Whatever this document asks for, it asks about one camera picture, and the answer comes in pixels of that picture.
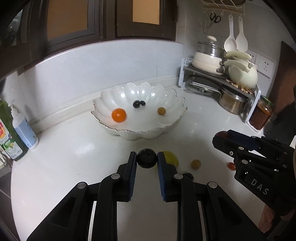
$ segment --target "white lotion bottle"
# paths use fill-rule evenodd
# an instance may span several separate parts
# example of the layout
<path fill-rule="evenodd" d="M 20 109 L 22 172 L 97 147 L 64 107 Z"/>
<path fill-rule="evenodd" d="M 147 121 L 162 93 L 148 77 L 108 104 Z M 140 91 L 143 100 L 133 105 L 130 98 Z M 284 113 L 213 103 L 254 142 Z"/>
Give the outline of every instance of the white lotion bottle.
<path fill-rule="evenodd" d="M 38 138 L 29 123 L 27 122 L 24 114 L 19 113 L 16 108 L 11 104 L 11 115 L 13 117 L 12 126 L 29 149 L 34 149 L 38 145 Z"/>

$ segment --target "wall socket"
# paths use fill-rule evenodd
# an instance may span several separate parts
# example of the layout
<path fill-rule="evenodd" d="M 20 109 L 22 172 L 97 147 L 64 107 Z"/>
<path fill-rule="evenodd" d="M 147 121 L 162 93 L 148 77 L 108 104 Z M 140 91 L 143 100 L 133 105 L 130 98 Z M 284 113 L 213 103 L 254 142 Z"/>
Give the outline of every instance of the wall socket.
<path fill-rule="evenodd" d="M 264 58 L 263 56 L 260 56 L 258 71 L 260 71 L 262 74 L 270 78 L 273 68 L 274 68 L 274 63 L 272 61 Z"/>
<path fill-rule="evenodd" d="M 247 50 L 246 53 L 252 56 L 252 59 L 250 60 L 250 62 L 255 64 L 257 54 L 255 52 L 251 51 L 251 50 Z"/>

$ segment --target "dish soap bottle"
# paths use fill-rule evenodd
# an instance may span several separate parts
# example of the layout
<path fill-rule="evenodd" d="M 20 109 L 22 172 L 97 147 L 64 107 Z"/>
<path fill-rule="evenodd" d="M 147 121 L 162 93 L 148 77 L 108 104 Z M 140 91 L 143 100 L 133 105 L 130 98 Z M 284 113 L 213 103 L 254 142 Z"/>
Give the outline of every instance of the dish soap bottle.
<path fill-rule="evenodd" d="M 29 123 L 27 122 L 24 114 L 17 112 L 13 105 L 8 105 L 11 108 L 11 115 L 13 117 L 12 126 L 18 133 L 19 137 L 29 149 L 34 149 L 38 145 L 38 138 Z"/>
<path fill-rule="evenodd" d="M 3 99 L 0 99 L 0 145 L 15 161 L 22 158 L 28 151 L 12 126 L 10 108 Z"/>

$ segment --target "human hand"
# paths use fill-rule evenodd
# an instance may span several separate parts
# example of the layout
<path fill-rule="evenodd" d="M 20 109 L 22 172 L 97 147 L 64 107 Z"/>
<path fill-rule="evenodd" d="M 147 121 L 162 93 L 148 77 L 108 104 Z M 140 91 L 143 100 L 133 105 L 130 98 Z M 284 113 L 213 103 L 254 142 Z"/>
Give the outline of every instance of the human hand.
<path fill-rule="evenodd" d="M 290 220 L 295 213 L 295 209 L 289 212 L 286 216 L 281 216 L 283 220 Z M 260 221 L 258 223 L 258 228 L 261 232 L 266 233 L 272 227 L 272 221 L 274 219 L 274 211 L 267 205 L 264 206 Z"/>

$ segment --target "white fruit bowl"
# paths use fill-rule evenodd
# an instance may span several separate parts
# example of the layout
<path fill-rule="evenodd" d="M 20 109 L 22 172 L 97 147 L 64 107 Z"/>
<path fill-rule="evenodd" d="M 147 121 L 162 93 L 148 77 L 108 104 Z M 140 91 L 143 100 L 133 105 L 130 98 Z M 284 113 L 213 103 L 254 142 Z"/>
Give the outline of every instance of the white fruit bowl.
<path fill-rule="evenodd" d="M 135 100 L 144 100 L 146 105 L 133 107 Z M 102 91 L 101 97 L 94 99 L 92 115 L 102 127 L 112 135 L 120 135 L 128 140 L 152 139 L 168 132 L 185 114 L 184 97 L 177 97 L 174 89 L 165 90 L 162 85 L 152 87 L 147 82 L 140 85 L 128 83 L 126 87 L 114 86 L 111 91 Z M 166 109 L 159 115 L 157 109 Z M 115 122 L 112 111 L 121 108 L 126 111 L 126 120 Z"/>

